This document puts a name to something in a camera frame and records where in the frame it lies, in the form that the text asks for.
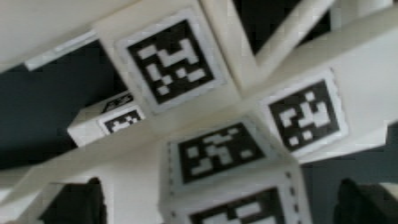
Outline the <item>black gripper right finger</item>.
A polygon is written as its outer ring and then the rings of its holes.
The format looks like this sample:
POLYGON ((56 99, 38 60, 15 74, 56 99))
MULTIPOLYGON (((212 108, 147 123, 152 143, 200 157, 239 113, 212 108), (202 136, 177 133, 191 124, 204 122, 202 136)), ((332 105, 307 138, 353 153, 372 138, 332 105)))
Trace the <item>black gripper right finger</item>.
POLYGON ((340 180, 333 224, 398 224, 398 183, 340 180))

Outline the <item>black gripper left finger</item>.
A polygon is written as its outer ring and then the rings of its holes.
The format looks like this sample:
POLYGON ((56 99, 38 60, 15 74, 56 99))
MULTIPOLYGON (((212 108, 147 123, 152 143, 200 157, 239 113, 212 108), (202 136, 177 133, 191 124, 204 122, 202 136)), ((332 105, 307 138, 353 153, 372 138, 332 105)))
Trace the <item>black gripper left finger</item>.
POLYGON ((38 216, 42 224, 106 224, 101 181, 67 184, 38 216))

